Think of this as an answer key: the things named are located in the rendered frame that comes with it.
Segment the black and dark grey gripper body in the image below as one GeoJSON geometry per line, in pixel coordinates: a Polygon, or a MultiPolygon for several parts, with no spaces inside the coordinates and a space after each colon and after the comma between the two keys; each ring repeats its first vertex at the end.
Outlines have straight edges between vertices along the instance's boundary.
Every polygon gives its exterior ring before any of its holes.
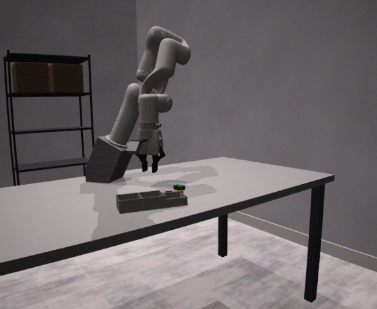
{"type": "Polygon", "coordinates": [[[163,149],[163,140],[161,135],[161,129],[139,129],[137,134],[137,140],[147,139],[146,142],[142,142],[140,149],[141,155],[158,155],[160,146],[163,149]]]}

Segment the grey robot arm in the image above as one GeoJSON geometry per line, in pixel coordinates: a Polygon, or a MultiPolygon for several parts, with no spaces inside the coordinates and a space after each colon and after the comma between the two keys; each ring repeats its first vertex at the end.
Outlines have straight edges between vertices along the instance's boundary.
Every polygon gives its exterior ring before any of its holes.
{"type": "Polygon", "coordinates": [[[169,78],[174,75],[176,63],[185,65],[190,59],[186,41],[159,26],[147,34],[145,51],[136,73],[142,85],[132,83],[127,87],[124,102],[106,140],[117,147],[127,148],[129,154],[138,155],[142,142],[130,140],[135,123],[140,117],[140,129],[158,129],[158,113],[172,108],[172,99],[164,94],[169,78]],[[138,110],[139,107],[139,110],[138,110]]]}

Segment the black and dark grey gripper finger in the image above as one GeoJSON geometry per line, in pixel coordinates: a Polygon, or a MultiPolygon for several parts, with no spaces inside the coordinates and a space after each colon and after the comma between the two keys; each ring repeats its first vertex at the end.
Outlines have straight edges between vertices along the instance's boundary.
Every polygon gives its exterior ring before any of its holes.
{"type": "Polygon", "coordinates": [[[153,163],[152,163],[152,173],[155,173],[157,172],[158,170],[158,162],[161,158],[163,158],[165,156],[165,153],[163,152],[163,149],[161,148],[160,146],[160,155],[152,155],[152,160],[153,160],[153,163]]]}
{"type": "Polygon", "coordinates": [[[147,171],[148,170],[147,161],[146,161],[147,155],[146,154],[136,154],[136,156],[142,162],[142,172],[147,171]]]}

